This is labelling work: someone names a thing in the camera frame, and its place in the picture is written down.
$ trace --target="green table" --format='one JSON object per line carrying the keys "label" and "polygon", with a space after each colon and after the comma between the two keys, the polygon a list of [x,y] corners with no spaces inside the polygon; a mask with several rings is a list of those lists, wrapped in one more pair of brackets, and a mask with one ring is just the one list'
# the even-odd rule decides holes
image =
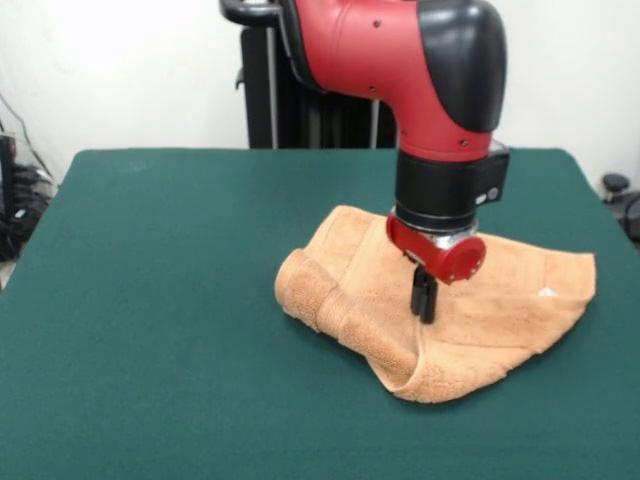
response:
{"label": "green table", "polygon": [[482,229],[597,254],[558,345],[443,405],[282,313],[336,204],[385,213],[393,152],[84,152],[0,296],[0,478],[637,478],[640,257],[558,150],[516,150]]}

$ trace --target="orange towel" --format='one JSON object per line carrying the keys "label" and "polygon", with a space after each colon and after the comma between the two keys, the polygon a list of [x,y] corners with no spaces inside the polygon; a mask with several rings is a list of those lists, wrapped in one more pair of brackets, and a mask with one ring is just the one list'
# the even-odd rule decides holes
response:
{"label": "orange towel", "polygon": [[503,378],[567,332],[595,294],[591,254],[491,235],[482,269],[439,289],[433,325],[409,310],[414,265],[384,217],[337,207],[276,278],[284,311],[364,355],[393,394],[444,402]]}

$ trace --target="towel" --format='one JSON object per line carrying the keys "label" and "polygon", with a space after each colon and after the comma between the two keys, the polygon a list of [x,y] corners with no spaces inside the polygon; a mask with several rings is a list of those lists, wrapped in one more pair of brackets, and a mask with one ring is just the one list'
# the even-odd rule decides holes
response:
{"label": "towel", "polygon": [[382,385],[435,403],[506,376],[553,345],[595,294],[592,254],[538,248],[492,235],[469,281],[440,285],[435,321],[409,301],[415,265],[386,237],[385,218],[339,206],[275,282],[291,317],[364,355]]}

